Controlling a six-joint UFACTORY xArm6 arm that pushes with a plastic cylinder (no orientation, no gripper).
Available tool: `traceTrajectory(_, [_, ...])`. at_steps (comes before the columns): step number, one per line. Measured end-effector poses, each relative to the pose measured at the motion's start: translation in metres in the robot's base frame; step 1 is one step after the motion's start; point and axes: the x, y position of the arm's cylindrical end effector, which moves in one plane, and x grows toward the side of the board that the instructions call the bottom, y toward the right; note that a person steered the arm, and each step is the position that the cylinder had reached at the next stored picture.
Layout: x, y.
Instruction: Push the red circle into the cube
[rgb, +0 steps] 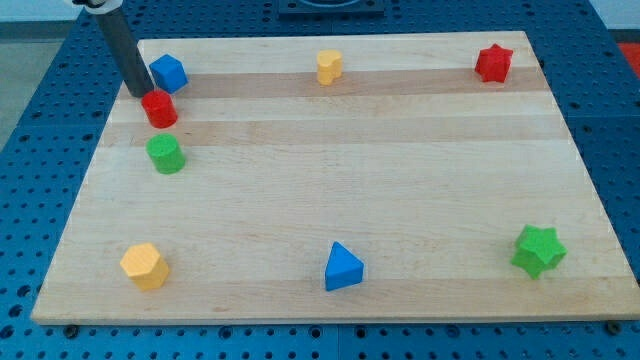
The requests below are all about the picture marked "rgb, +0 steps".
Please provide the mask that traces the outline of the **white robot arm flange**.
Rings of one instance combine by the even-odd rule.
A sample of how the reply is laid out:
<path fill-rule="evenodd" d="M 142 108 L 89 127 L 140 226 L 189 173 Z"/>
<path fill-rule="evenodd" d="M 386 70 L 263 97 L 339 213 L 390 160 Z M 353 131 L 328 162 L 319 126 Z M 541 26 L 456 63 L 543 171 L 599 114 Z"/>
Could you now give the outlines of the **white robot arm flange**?
<path fill-rule="evenodd" d="M 123 0 L 71 0 L 71 3 L 83 6 L 91 14 L 104 15 L 119 9 Z"/>

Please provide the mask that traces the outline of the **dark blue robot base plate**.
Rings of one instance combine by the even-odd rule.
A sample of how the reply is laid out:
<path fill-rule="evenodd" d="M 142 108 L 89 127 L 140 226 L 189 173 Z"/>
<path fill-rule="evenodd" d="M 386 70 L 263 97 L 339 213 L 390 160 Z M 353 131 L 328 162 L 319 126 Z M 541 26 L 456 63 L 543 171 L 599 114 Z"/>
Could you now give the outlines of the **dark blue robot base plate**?
<path fill-rule="evenodd" d="M 280 18 L 324 15 L 381 15 L 386 0 L 276 0 Z"/>

